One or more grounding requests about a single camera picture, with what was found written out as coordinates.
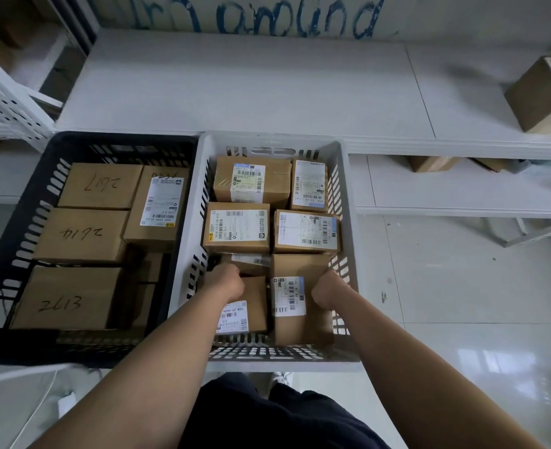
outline person's right arm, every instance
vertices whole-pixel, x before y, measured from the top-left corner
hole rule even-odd
[[[344,320],[379,399],[409,448],[544,447],[334,271],[319,279],[312,295]]]

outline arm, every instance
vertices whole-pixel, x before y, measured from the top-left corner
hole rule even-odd
[[[335,309],[369,379],[410,448],[542,449],[477,386],[329,271],[312,291]]]
[[[219,317],[244,284],[233,264],[120,362],[31,449],[176,447],[197,400]]]

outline person's left arm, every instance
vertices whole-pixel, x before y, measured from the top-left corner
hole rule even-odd
[[[126,356],[31,449],[176,447],[197,399],[222,309],[242,295],[230,263]]]

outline person's right hand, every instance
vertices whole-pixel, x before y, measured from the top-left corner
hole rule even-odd
[[[339,290],[348,284],[342,280],[336,271],[328,270],[319,278],[317,285],[311,290],[313,300],[323,309],[335,309],[335,301],[339,296]]]
[[[212,288],[226,303],[236,301],[244,293],[240,270],[232,263],[222,263],[205,274],[203,288]]]

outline shoe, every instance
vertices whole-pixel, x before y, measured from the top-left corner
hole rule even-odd
[[[292,387],[293,372],[274,372],[271,375],[270,389],[276,383],[285,384],[288,387]]]

